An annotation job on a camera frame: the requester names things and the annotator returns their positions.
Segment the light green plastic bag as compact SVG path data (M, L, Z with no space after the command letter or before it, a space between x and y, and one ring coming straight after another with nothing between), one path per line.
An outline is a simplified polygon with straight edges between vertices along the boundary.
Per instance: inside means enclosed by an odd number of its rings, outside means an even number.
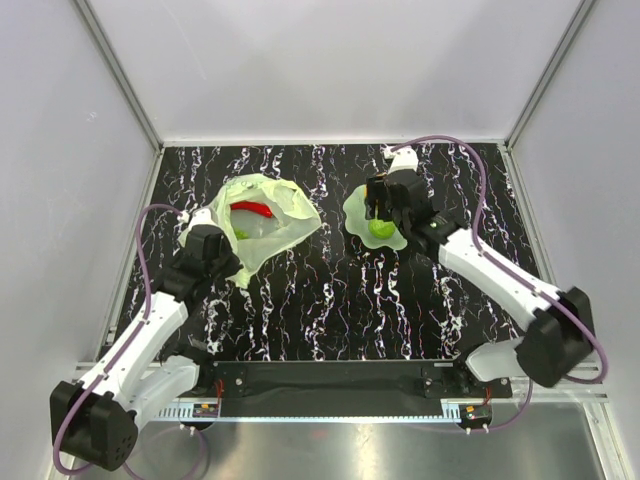
M264 218L247 211L232 211L239 201L253 201L268 205L273 218ZM229 179L214 199L203 207L212 212L216 226L229 238L242 268L231 277L239 288L247 288L252 277L270 258L300 244L322 224L315 206L293 181L272 179L262 174L248 174ZM178 237L184 246L185 229ZM242 230L249 239L239 240L235 231Z

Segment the red fruit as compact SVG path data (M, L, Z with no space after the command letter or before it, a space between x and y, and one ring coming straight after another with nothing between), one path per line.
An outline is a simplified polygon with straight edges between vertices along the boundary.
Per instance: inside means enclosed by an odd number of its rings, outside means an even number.
M247 211L253 214L262 216L264 218L273 218L274 214L271 208L260 202L253 201L239 201L231 205L232 211Z

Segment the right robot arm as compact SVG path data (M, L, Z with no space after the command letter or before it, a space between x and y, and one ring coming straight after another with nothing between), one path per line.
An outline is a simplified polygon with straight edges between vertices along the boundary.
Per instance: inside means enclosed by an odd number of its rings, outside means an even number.
M528 274L452 215L435 210L415 171L368 178L364 205L367 218L392 222L414 250L470 281L522 330L519 338L478 344L457 357L454 384L463 395L476 396L502 377L552 388L594 351L588 296Z

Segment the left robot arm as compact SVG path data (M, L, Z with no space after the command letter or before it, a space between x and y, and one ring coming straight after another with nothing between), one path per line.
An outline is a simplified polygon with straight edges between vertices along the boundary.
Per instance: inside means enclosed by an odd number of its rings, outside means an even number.
M219 280L241 262L218 226L196 225L159 273L143 308L107 354L76 383L60 382L49 399L53 460L66 475L66 453L108 471L128 459L139 434L175 398L208 394L212 356L168 340L201 307Z

